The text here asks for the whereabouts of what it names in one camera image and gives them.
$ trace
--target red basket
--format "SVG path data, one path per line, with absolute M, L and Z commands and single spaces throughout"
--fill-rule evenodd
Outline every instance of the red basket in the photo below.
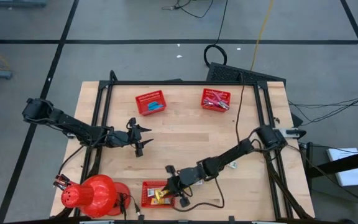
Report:
M 203 100 L 206 98 L 206 97 L 209 97 L 209 98 L 214 98 L 215 95 L 212 94 L 212 92 L 215 92 L 217 94 L 220 94 L 220 93 L 223 93 L 221 95 L 221 99 L 222 100 L 226 100 L 227 101 L 227 105 L 230 106 L 230 93 L 229 92 L 225 92 L 225 91 L 221 91 L 221 90 L 212 90 L 212 89 L 207 89 L 205 88 L 203 90 L 203 96 L 201 97 L 201 106 L 204 108 L 204 109 L 207 109 L 207 110 L 215 110 L 215 111 L 219 111 L 219 112 L 226 112 L 227 110 L 225 110 L 224 108 L 220 108 L 218 106 L 208 106 L 208 105 L 205 105 L 203 103 Z
M 163 106 L 157 110 L 150 111 L 149 107 L 147 105 L 154 101 L 156 101 L 158 104 L 163 105 Z M 161 90 L 157 90 L 157 91 L 154 91 L 151 93 L 146 93 L 144 95 L 137 96 L 136 104 L 137 104 L 137 109 L 139 110 L 139 113 L 144 116 L 152 114 L 152 113 L 156 113 L 159 111 L 163 111 L 167 107 L 167 104 L 165 103 L 164 95 L 162 95 Z
M 142 183 L 142 208 L 172 208 L 175 206 L 175 199 L 171 199 L 170 205 L 151 205 L 153 197 L 147 196 L 147 189 L 156 189 L 166 186 L 167 181 L 143 181 Z

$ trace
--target wooden tabletop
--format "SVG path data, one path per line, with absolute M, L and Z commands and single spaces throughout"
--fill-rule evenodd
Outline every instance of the wooden tabletop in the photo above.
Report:
M 203 88 L 230 92 L 230 110 L 220 113 L 202 109 L 200 102 Z M 138 124 L 152 129 L 151 132 L 142 134 L 143 139 L 154 138 L 154 141 L 145 146 L 144 155 L 138 158 L 135 157 L 134 149 L 130 146 L 104 148 L 99 173 L 110 176 L 115 182 L 126 184 L 140 206 L 142 182 L 169 178 L 170 175 L 165 171 L 166 165 L 174 165 L 176 169 L 194 167 L 196 161 L 218 156 L 237 144 L 235 123 L 241 88 L 241 86 L 229 85 L 114 85 L 107 125 L 114 126 L 116 130 L 126 130 L 129 118 L 136 117 Z M 292 127 L 283 83 L 270 82 L 268 89 L 273 115 L 280 120 L 280 123 L 276 123 L 276 127 Z M 167 109 L 149 116 L 141 116 L 137 111 L 135 97 L 155 90 L 163 91 Z M 83 82 L 75 118 L 91 123 L 97 91 L 98 82 Z M 268 123 L 262 90 L 260 96 L 265 121 Z M 103 105 L 104 101 L 101 104 L 99 124 Z M 251 86 L 246 86 L 239 117 L 240 139 L 246 138 L 258 126 L 254 90 Z M 288 140 L 288 143 L 298 147 L 296 140 Z M 68 140 L 65 158 L 78 148 L 79 143 L 76 139 Z M 84 156 L 85 150 L 74 157 L 62 170 L 62 173 L 74 182 L 80 180 Z M 305 211 L 314 216 L 300 153 L 286 147 L 282 150 L 282 158 L 288 189 Z M 230 215 L 234 215 L 236 220 L 274 220 L 268 173 L 263 156 L 253 152 L 239 158 L 237 165 L 237 169 L 225 168 L 219 174 L 218 182 L 225 200 L 225 207 L 222 209 L 203 205 L 186 213 L 169 208 L 141 208 L 141 212 L 146 220 L 228 220 Z M 51 215 L 56 215 L 63 209 L 60 201 L 61 193 L 61 190 L 57 189 Z M 218 205 L 222 203 L 215 181 L 194 186 L 193 193 L 194 196 L 190 198 L 191 205 L 198 202 Z M 281 214 L 285 217 L 285 207 L 279 188 L 277 193 Z M 103 218 L 119 220 L 123 219 L 123 216 Z M 133 202 L 127 211 L 127 218 L 137 219 Z

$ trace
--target concrete floor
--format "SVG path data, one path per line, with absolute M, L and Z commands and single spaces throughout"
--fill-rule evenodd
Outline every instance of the concrete floor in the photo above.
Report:
M 172 1 L 80 0 L 68 40 L 215 39 L 224 1 L 217 0 L 205 18 L 163 11 Z M 1 9 L 0 40 L 58 40 L 73 0 L 49 0 L 43 9 Z M 358 24 L 358 0 L 347 0 Z M 209 1 L 188 10 L 202 14 Z M 230 0 L 222 39 L 256 39 L 268 0 Z M 325 0 L 276 1 L 263 39 L 357 40 L 341 2 Z M 113 69 L 120 80 L 205 80 L 206 44 L 66 44 L 47 95 L 57 108 L 74 114 L 83 81 L 105 80 Z M 221 44 L 228 65 L 249 69 L 254 45 Z M 19 157 L 29 125 L 21 112 L 27 98 L 39 97 L 57 44 L 0 44 L 14 78 L 0 80 L 0 206 Z M 221 62 L 213 50 L 208 58 Z M 294 103 L 332 103 L 358 97 L 358 45 L 264 45 L 259 47 L 256 72 L 287 79 Z M 317 117 L 326 110 L 306 111 Z M 304 127 L 304 142 L 358 148 L 358 107 Z M 38 127 L 5 222 L 47 218 L 55 189 L 52 180 L 62 163 L 67 139 Z M 358 223 L 358 204 L 312 192 L 316 216 Z

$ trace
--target red lamp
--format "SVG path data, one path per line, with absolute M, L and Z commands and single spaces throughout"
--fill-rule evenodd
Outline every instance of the red lamp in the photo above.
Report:
M 64 206 L 68 208 L 78 207 L 82 213 L 91 218 L 119 215 L 121 210 L 117 199 L 120 199 L 120 193 L 128 195 L 124 201 L 125 208 L 131 202 L 129 188 L 123 183 L 112 181 L 106 175 L 95 175 L 81 185 L 70 182 L 70 180 L 65 182 L 69 184 L 63 190 L 61 197 Z

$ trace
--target black cable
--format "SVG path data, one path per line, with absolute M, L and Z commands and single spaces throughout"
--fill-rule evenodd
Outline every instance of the black cable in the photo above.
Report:
M 188 12 L 188 11 L 186 11 L 186 10 L 184 9 L 185 6 L 187 6 L 187 5 L 190 4 L 191 0 L 189 0 L 186 4 L 184 4 L 184 5 L 182 5 L 182 6 L 179 4 L 179 2 L 180 2 L 180 0 L 177 0 L 177 3 L 176 3 L 175 5 L 173 5 L 173 6 L 164 6 L 164 7 L 161 7 L 161 9 L 163 9 L 163 10 L 177 10 L 177 9 L 181 9 L 183 12 L 185 12 L 185 13 L 187 13 L 187 14 L 189 14 L 189 15 L 195 17 L 195 18 L 202 19 L 202 18 L 204 18 L 204 16 L 208 13 L 208 11 L 209 11 L 209 9 L 211 8 L 211 6 L 212 6 L 214 0 L 211 0 L 211 4 L 209 4 L 207 10 L 205 11 L 205 13 L 204 13 L 202 16 L 196 16 L 196 15 L 194 15 L 194 14 L 192 14 L 192 13 L 190 13 L 190 12 Z
M 351 100 L 345 100 L 345 101 L 341 101 L 341 102 L 337 102 L 337 103 L 330 103 L 330 104 L 326 104 L 326 105 L 325 104 L 295 104 L 289 100 L 288 100 L 288 102 L 290 102 L 290 105 L 294 105 L 294 106 L 297 105 L 297 106 L 302 106 L 302 107 L 305 107 L 308 109 L 318 109 L 318 108 L 323 108 L 326 106 L 348 106 L 348 105 L 343 105 L 342 103 L 347 103 L 347 102 L 355 101 L 355 100 L 358 100 L 358 98 L 354 98 Z
M 194 14 L 192 14 L 192 13 L 186 11 L 186 10 L 183 8 L 183 6 L 181 6 L 181 5 L 179 5 L 179 8 L 180 8 L 183 12 L 185 12 L 185 13 L 191 15 L 191 16 L 194 16 L 194 17 L 196 17 L 196 18 L 198 18 L 198 19 L 202 19 L 202 18 L 204 18 L 204 16 L 208 13 L 208 11 L 209 11 L 209 9 L 211 8 L 213 2 L 214 2 L 214 0 L 211 0 L 211 4 L 209 4 L 209 7 L 207 8 L 207 10 L 205 11 L 205 13 L 204 13 L 202 16 L 196 16 L 196 15 L 194 15 Z
M 219 41 L 219 38 L 221 38 L 221 32 L 222 32 L 222 27 L 223 27 L 223 22 L 224 22 L 224 17 L 226 15 L 226 8 L 227 8 L 227 2 L 228 0 L 226 0 L 226 4 L 224 5 L 224 11 L 223 11 L 223 18 L 222 18 L 222 23 L 221 23 L 221 28 L 219 29 L 219 35 L 218 38 L 216 39 L 214 44 L 210 44 L 208 46 L 206 46 L 206 48 L 204 49 L 204 62 L 206 64 L 206 66 L 209 68 L 209 66 L 211 65 L 208 62 L 208 59 L 206 58 L 206 53 L 208 52 L 208 50 L 213 47 L 215 49 L 217 49 L 222 55 L 223 55 L 223 65 L 227 64 L 227 53 L 223 50 L 222 47 L 216 45 Z
M 181 7 L 185 7 L 188 4 L 190 4 L 191 0 L 189 0 L 186 4 L 184 4 L 182 6 L 179 5 L 179 2 L 180 2 L 180 0 L 177 0 L 177 3 L 174 4 L 173 6 L 164 6 L 164 7 L 161 7 L 161 9 L 162 10 L 176 10 L 176 9 L 179 9 Z
M 355 197 L 358 199 L 358 195 L 352 193 L 351 191 L 345 189 L 344 187 L 342 187 L 341 185 L 339 185 L 335 180 L 333 180 L 332 178 L 330 178 L 324 171 L 322 171 L 318 166 L 314 165 L 308 158 L 307 156 L 299 149 L 297 149 L 294 146 L 288 145 L 290 148 L 297 150 L 298 152 L 300 152 L 300 154 L 302 155 L 302 157 L 304 157 L 306 159 L 306 161 L 313 166 L 316 170 L 318 170 L 320 173 L 322 173 L 325 177 L 328 178 L 328 180 L 330 180 L 332 183 L 334 183 L 335 185 L 337 185 L 338 187 L 342 188 L 344 191 L 346 191 L 348 194 L 350 194 L 351 196 Z
M 258 139 L 254 139 L 251 141 L 251 144 L 253 144 L 255 142 L 259 143 L 259 149 L 262 149 L 262 143 L 260 143 L 260 141 Z
M 237 136 L 237 145 L 238 145 L 238 148 L 240 148 L 239 118 L 240 118 L 241 105 L 242 105 L 242 96 L 243 96 L 243 93 L 244 93 L 244 88 L 246 87 L 246 84 L 245 84 L 245 82 L 243 81 L 241 75 L 240 75 L 240 82 L 242 83 L 242 90 L 241 90 L 241 96 L 240 96 L 239 110 L 237 111 L 237 118 L 236 118 L 236 136 Z
M 71 155 L 61 164 L 61 166 L 60 166 L 60 168 L 59 168 L 59 172 L 58 172 L 59 175 L 60 175 L 60 173 L 62 172 L 62 169 L 63 169 L 63 167 L 66 165 L 66 163 L 67 163 L 75 154 L 77 154 L 78 152 L 80 152 L 82 148 L 84 148 L 84 146 L 81 146 L 80 148 L 78 148 L 73 154 L 71 154 Z
M 183 189 L 183 193 L 185 193 L 185 195 L 187 195 L 187 196 L 189 196 L 189 197 L 192 197 L 192 196 L 193 196 L 193 190 L 191 189 L 190 186 L 189 186 L 189 189 L 190 189 L 190 194 L 187 193 L 187 192 L 185 191 L 185 189 Z
M 339 151 L 344 151 L 344 152 L 354 153 L 354 154 L 357 154 L 357 153 L 358 153 L 358 152 L 351 152 L 351 151 L 347 151 L 347 150 L 343 150 L 343 149 L 338 149 L 338 148 L 331 147 L 331 146 L 315 146 L 315 145 L 313 145 L 313 147 L 323 147 L 323 148 L 337 149 L 337 150 L 339 150 Z
M 175 207 L 172 207 L 174 210 L 178 211 L 178 212 L 189 212 L 193 209 L 195 209 L 196 207 L 199 207 L 200 205 L 209 205 L 209 206 L 212 206 L 212 207 L 215 207 L 215 208 L 224 208 L 224 197 L 223 197 L 223 193 L 222 193 L 222 190 L 218 184 L 218 180 L 216 179 L 215 177 L 215 183 L 216 183 L 216 186 L 218 187 L 218 190 L 219 190 L 219 193 L 221 194 L 221 197 L 222 197 L 222 205 L 214 205 L 212 203 L 208 203 L 208 202 L 201 202 L 201 203 L 197 203 L 196 205 L 194 205 L 193 207 L 191 208 L 188 208 L 188 209 L 179 209 L 179 208 L 175 208 Z
M 302 113 L 302 115 L 309 121 L 309 122 L 306 123 L 306 124 L 301 124 L 301 126 L 306 126 L 306 125 L 308 125 L 308 124 L 317 123 L 317 122 L 320 122 L 320 121 L 322 121 L 322 120 L 324 120 L 324 119 L 330 118 L 330 117 L 332 117 L 332 116 L 334 116 L 334 115 L 336 115 L 336 114 L 338 114 L 338 113 L 340 113 L 340 112 L 342 112 L 342 111 L 348 109 L 349 107 L 354 106 L 355 104 L 358 103 L 358 98 L 353 99 L 353 102 L 352 102 L 351 104 L 348 104 L 348 105 L 346 105 L 346 106 L 342 106 L 342 107 L 340 107 L 340 108 L 338 108 L 338 109 L 336 109 L 336 110 L 333 110 L 333 111 L 329 112 L 329 113 L 326 114 L 326 115 L 320 116 L 320 117 L 315 118 L 315 119 L 309 119 L 309 118 L 304 114 L 304 112 L 302 112 L 302 110 L 298 107 L 298 105 L 292 103 L 292 102 L 289 101 L 289 100 L 288 100 L 288 102 L 290 102 L 290 105 L 295 106 L 295 107 Z

